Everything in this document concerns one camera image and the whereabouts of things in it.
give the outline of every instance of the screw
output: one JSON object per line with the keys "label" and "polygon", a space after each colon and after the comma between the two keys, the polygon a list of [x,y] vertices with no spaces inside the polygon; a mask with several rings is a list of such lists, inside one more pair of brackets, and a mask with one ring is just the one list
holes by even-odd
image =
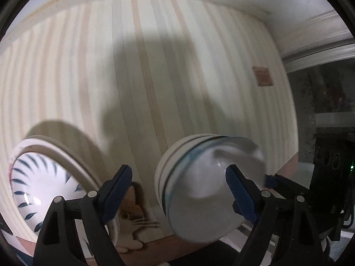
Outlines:
{"label": "screw", "polygon": [[269,191],[261,191],[261,195],[265,198],[269,198],[271,196],[271,193]]}
{"label": "screw", "polygon": [[54,203],[59,203],[62,200],[62,196],[57,196],[53,199]]}
{"label": "screw", "polygon": [[297,201],[300,203],[303,203],[305,201],[305,198],[303,196],[297,196]]}
{"label": "screw", "polygon": [[94,198],[94,197],[96,197],[96,195],[97,195],[97,192],[96,192],[96,191],[90,191],[90,192],[88,193],[88,197],[90,197],[90,198]]}

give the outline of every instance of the cat whiskers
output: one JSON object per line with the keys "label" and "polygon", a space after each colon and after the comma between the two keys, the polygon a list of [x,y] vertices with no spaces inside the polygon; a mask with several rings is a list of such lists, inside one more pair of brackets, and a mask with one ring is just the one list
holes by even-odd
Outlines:
{"label": "cat whiskers", "polygon": [[147,218],[140,218],[132,220],[133,225],[147,226],[147,227],[159,227],[159,223],[156,221],[148,221]]}

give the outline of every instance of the white plate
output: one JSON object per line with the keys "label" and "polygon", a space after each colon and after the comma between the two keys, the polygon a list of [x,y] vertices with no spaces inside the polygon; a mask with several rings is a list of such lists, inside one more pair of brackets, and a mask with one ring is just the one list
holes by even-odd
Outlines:
{"label": "white plate", "polygon": [[[70,152],[71,151],[66,149],[65,146],[58,145],[57,141],[52,141],[52,139],[42,136],[33,136],[24,139],[13,150],[10,165],[13,165],[11,168],[17,168],[20,171],[11,170],[10,179],[19,179],[24,183],[18,183],[12,180],[10,185],[17,206],[24,202],[27,203],[27,201],[31,204],[20,207],[19,211],[33,231],[40,227],[40,223],[43,221],[54,197],[61,195],[66,200],[76,199],[83,197],[87,191],[99,189],[98,185],[101,184],[100,180],[90,171],[83,161],[77,157],[73,158],[74,155]],[[40,168],[37,172],[35,172],[37,165],[29,156],[36,161]],[[21,157],[20,159],[26,162],[33,172],[26,164],[21,163],[18,157]],[[65,180],[68,179],[64,184],[61,183],[63,177]],[[93,256],[82,221],[76,220],[76,226],[84,255],[86,258],[92,258]],[[107,226],[106,229],[115,245],[118,238],[117,223],[110,221]]]}
{"label": "white plate", "polygon": [[242,137],[207,140],[175,165],[162,199],[177,236],[193,242],[213,242],[244,222],[233,211],[234,197],[225,180],[225,169],[230,164],[236,164],[260,188],[263,186],[266,169],[262,152]]}

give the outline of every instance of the cat eye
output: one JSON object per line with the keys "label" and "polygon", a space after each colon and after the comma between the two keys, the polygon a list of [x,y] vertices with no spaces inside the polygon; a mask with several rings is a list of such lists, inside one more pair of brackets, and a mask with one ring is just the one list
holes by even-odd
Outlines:
{"label": "cat eye", "polygon": [[130,218],[130,215],[128,213],[121,213],[120,217],[124,220],[128,220]]}

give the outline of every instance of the blue gripper pad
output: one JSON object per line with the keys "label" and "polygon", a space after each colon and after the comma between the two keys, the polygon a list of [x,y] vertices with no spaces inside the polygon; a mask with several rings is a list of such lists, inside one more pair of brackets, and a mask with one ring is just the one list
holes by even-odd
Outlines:
{"label": "blue gripper pad", "polygon": [[278,186],[279,182],[277,181],[277,177],[265,175],[265,187],[269,189],[274,189]]}
{"label": "blue gripper pad", "polygon": [[234,173],[231,166],[228,166],[226,169],[225,178],[238,204],[241,215],[255,224],[258,221],[258,215],[255,211],[255,202],[238,176]]}
{"label": "blue gripper pad", "polygon": [[132,169],[128,165],[122,165],[115,176],[101,186],[98,207],[101,210],[102,225],[106,225],[107,222],[115,218],[131,183]]}

